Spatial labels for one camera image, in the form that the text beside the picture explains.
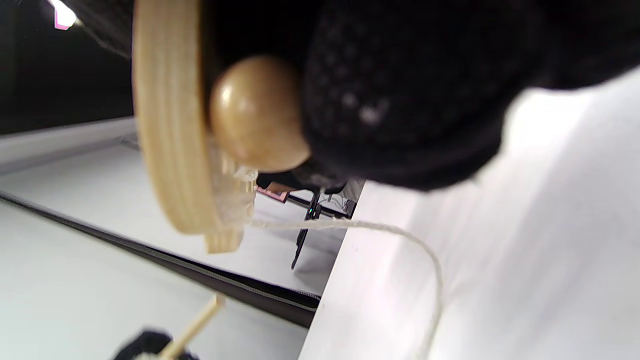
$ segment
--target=pink object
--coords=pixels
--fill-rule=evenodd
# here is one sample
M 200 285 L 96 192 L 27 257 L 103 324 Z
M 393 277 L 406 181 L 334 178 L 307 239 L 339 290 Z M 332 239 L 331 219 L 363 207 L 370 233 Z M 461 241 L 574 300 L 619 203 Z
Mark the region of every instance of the pink object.
M 60 24 L 60 22 L 58 21 L 58 9 L 54 8 L 54 23 L 53 23 L 54 28 L 59 29 L 59 30 L 67 30 L 68 28 L 70 28 L 70 26 L 66 26 L 66 25 L 62 25 Z
M 282 203 L 285 203 L 287 201 L 287 198 L 289 197 L 289 193 L 288 192 L 284 192 L 284 193 L 275 193 L 275 192 L 271 192 L 267 189 L 263 189 L 261 187 L 258 186 L 258 190 L 259 193 L 263 194 L 263 195 L 267 195 L 268 197 L 272 198 L 273 200 L 277 200 L 280 201 Z

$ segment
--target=white floor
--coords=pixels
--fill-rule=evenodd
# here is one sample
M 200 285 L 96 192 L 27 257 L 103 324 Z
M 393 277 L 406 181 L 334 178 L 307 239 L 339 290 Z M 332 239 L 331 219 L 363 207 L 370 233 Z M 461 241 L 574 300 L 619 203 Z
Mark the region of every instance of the white floor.
M 60 180 L 71 177 L 62 174 Z M 164 268 L 2 204 L 0 229 L 0 359 L 110 359 L 144 328 L 178 335 L 212 296 Z M 201 359 L 293 360 L 306 333 L 228 300 L 190 349 Z
M 123 145 L 0 176 L 0 190 L 83 222 L 202 263 L 295 290 L 322 294 L 345 231 L 310 231 L 290 266 L 297 230 L 247 229 L 241 248 L 207 255 L 198 237 L 177 233 L 161 213 L 135 150 Z M 305 209 L 258 196 L 256 217 L 292 221 Z

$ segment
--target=wooden hoop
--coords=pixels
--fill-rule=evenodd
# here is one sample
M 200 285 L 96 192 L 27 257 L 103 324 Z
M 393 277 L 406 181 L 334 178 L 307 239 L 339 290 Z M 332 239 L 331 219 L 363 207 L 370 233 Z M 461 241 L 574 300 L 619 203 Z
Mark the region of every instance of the wooden hoop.
M 209 252 L 228 252 L 252 216 L 257 172 L 226 155 L 207 127 L 201 9 L 202 0 L 136 0 L 134 103 L 166 216 L 182 233 L 204 234 Z

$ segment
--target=dark background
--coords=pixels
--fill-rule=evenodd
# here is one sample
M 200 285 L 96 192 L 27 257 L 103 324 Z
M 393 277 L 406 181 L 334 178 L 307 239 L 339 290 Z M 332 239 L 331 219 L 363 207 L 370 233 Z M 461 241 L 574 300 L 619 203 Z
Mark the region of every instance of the dark background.
M 130 61 L 46 0 L 0 0 L 0 135 L 133 115 Z

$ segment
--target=black fabric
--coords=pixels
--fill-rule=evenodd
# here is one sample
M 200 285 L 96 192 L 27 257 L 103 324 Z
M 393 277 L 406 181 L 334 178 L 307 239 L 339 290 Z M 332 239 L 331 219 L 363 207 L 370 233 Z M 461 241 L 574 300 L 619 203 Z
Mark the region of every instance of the black fabric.
M 66 2 L 103 44 L 130 53 L 132 0 Z M 638 0 L 215 3 L 206 15 L 226 65 L 269 53 L 303 72 L 316 165 L 293 174 L 318 186 L 468 179 L 499 150 L 522 90 L 593 86 L 640 63 Z
M 171 342 L 165 333 L 145 330 L 136 339 L 122 348 L 113 360 L 134 360 L 140 354 L 160 354 L 160 351 Z M 197 356 L 183 352 L 178 360 L 199 360 Z

